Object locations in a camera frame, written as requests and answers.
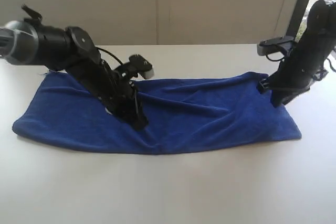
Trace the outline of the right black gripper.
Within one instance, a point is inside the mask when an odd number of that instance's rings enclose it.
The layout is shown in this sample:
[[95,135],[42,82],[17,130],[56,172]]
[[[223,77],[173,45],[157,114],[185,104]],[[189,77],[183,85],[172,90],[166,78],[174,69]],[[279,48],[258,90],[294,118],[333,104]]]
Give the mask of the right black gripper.
[[257,90],[261,94],[271,90],[274,107],[287,105],[305,93],[313,82],[322,80],[324,61],[334,46],[334,31],[306,29],[290,56],[279,62],[276,72],[257,84]]

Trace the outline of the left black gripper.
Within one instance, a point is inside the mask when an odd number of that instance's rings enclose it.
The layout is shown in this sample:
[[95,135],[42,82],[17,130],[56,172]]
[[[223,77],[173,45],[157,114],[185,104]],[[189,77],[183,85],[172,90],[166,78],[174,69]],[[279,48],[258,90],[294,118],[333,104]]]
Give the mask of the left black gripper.
[[138,90],[131,79],[121,78],[108,63],[81,60],[65,71],[96,97],[115,117],[127,122],[136,131],[148,125],[138,99]]

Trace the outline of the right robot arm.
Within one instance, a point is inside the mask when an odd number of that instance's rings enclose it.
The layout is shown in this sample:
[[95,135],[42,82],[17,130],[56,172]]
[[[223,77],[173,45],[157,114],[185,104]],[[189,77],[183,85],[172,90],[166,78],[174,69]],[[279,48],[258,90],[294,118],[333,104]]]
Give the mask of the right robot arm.
[[335,3],[316,1],[308,14],[307,26],[299,41],[284,36],[263,40],[257,45],[259,56],[282,53],[278,69],[257,85],[259,93],[271,91],[274,107],[286,105],[327,74],[324,62],[335,48]]

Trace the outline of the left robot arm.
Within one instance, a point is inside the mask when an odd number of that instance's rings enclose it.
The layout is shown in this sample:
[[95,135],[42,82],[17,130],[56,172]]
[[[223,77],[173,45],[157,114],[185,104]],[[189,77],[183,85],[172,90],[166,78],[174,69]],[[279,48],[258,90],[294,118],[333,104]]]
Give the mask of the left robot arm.
[[115,69],[101,58],[89,34],[80,27],[65,29],[42,24],[42,15],[22,6],[28,17],[1,27],[1,57],[12,65],[45,66],[65,71],[96,97],[106,110],[141,130],[148,124],[132,78],[150,79],[153,66],[139,54]]

